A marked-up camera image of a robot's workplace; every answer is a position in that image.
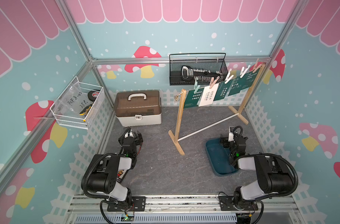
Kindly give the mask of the black tape roll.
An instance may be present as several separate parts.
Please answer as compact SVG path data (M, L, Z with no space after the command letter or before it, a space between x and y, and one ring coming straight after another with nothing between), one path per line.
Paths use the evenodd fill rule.
M99 90L90 90L87 94L88 96L88 99L91 101L91 102L94 102L97 97L99 96L100 94L100 91Z

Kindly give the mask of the black mesh wall basket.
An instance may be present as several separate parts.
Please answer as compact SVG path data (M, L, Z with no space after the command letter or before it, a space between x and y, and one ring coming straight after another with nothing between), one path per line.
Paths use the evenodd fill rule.
M219 71L222 73L217 82L224 81L228 69L225 62L225 53L177 53L169 55L170 74L169 81L171 86L176 85L194 85L195 80L185 81L181 76L182 66L191 67L193 69L205 69L211 72ZM208 85L210 82L198 81L199 85Z

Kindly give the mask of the yellow handled tool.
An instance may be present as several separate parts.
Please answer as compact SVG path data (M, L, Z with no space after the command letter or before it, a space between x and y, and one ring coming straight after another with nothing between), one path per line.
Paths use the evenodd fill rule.
M80 116L86 116L91 110L92 104L86 106L79 114Z

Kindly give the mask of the white postcard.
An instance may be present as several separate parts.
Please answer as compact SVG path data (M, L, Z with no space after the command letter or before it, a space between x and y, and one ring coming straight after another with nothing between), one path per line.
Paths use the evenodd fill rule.
M219 84L214 84L213 86L206 86L201 95L200 101L198 103L199 107L211 105L216 96L216 92Z

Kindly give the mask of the pink clothespin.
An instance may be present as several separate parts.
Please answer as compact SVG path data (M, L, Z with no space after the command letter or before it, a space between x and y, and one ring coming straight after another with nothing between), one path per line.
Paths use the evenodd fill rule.
M256 72L263 66L263 62L260 62L259 59L257 59L256 63L253 66L252 72Z
M213 86L217 83L217 81L218 81L219 79L220 79L220 76L217 76L216 78L215 78L215 77L212 77L212 78L211 78L211 81L210 81L210 84L209 84L210 89L213 88Z

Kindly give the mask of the white clothespin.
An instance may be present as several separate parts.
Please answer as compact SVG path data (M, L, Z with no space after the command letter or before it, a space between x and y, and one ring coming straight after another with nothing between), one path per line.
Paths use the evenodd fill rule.
M227 84L231 79L233 79L234 74L232 73L232 69L229 69L228 74L225 78L225 84Z
M251 65L248 65L247 67L242 67L241 72L240 72L240 78L243 78L243 76L248 72L250 67Z

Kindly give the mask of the teal plastic tray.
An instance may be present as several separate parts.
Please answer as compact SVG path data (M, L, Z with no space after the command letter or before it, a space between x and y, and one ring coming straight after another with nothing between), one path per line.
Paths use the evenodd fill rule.
M232 175L238 172L229 163L229 149L220 144L220 139L212 139L206 142L205 151L212 167L213 173L218 177Z

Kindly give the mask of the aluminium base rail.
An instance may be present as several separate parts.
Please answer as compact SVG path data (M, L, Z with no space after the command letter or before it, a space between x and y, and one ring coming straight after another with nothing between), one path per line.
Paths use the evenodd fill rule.
M220 202L218 194L144 195L143 211L104 213L113 224L237 224L245 216L260 224L303 224L304 218L292 197L264 199L262 204L238 211Z

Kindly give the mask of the brown lidded storage box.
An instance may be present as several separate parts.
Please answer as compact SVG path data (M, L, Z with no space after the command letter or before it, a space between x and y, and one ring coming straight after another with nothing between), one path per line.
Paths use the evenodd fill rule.
M119 92L115 98L114 111L123 127L159 125L162 123L160 92Z

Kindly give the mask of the clear plastic bag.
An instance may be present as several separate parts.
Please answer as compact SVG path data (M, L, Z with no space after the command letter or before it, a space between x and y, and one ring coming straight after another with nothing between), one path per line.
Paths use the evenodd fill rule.
M71 111L80 113L90 105L88 97L79 89L79 85L70 84L62 100Z

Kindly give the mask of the mint green clothespin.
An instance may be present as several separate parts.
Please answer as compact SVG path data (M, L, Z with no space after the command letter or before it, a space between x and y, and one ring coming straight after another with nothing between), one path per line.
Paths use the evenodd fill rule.
M198 84L198 77L195 78L195 83L194 83L194 94L197 93L197 91L199 90L200 85Z

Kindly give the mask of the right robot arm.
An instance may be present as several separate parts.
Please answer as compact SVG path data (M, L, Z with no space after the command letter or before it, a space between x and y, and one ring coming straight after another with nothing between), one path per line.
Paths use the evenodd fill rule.
M228 137L220 138L220 144L229 149L230 166L256 172L256 181L234 191L231 202L234 208L244 210L260 200L292 194L299 177L291 163L276 154L246 154L248 138L242 134L241 126L230 127Z

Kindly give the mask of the screwdriver bit set case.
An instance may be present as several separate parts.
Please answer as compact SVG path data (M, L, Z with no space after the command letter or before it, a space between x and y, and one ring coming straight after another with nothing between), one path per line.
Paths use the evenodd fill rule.
M124 180L126 174L127 174L128 170L119 170L117 173L117 182L118 183L122 183L122 181Z

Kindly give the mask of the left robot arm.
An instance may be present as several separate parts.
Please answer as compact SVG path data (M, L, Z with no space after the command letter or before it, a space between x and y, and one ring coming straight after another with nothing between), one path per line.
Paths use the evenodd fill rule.
M122 211L129 211L134 204L131 190L122 186L117 178L119 171L134 169L143 137L128 127L118 142L120 153L94 155L82 178L81 188L89 198L102 198Z

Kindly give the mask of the green postcard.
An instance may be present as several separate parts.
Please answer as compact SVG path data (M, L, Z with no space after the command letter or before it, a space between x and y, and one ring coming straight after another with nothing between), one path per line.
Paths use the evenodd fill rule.
M231 85L231 88L230 88L230 91L228 93L228 96L232 96L232 95L235 95L237 93L239 93L242 89L244 89L244 83L246 81L246 78L245 76L241 77L241 76L238 76L234 79L234 81L232 82L232 85Z
M260 70L246 73L241 79L240 90L247 89L252 86Z
M225 98L227 92L231 88L232 82L233 80L230 80L227 83L224 81L219 84L214 101L219 101Z
M198 107L198 102L201 99L203 88L200 88L195 92L195 90L190 90L187 93L184 109Z

